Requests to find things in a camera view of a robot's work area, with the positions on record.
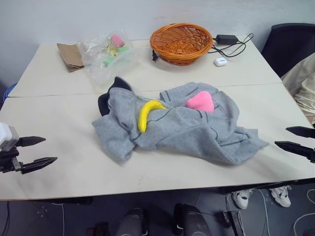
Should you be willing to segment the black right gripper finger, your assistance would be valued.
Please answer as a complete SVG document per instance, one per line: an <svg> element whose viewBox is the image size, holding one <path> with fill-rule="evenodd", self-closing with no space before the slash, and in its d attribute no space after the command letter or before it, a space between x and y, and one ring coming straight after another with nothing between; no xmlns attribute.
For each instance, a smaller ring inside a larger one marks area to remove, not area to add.
<svg viewBox="0 0 315 236"><path fill-rule="evenodd" d="M305 138L315 138L315 129L302 126L293 126L286 128L287 131Z"/></svg>
<svg viewBox="0 0 315 236"><path fill-rule="evenodd" d="M281 149L291 152L303 157L306 157L310 162L315 162L315 149L302 146L297 143L289 142L289 141L275 141L275 145L280 147Z"/></svg>

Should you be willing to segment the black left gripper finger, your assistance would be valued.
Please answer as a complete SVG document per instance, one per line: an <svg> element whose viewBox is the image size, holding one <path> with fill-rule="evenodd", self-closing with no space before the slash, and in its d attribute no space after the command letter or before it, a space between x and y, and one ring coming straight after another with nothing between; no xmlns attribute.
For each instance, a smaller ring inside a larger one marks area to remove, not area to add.
<svg viewBox="0 0 315 236"><path fill-rule="evenodd" d="M28 136L28 137L21 137L18 141L19 147L28 147L33 146L38 143L44 142L46 139L38 136Z"/></svg>
<svg viewBox="0 0 315 236"><path fill-rule="evenodd" d="M44 158L34 160L31 163L23 164L22 169L21 169L21 173L27 174L30 172L40 170L40 169L52 164L57 159L58 159L57 157L44 157Z"/></svg>

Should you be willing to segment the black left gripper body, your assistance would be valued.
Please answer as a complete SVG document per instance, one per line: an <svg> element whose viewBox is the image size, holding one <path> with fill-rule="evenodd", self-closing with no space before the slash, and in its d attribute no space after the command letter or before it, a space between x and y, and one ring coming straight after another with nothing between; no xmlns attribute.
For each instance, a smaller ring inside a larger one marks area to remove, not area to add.
<svg viewBox="0 0 315 236"><path fill-rule="evenodd" d="M19 152L16 147L11 148L9 151L0 152L0 171L7 172L20 172L23 173L23 163L19 162L17 156Z"/></svg>

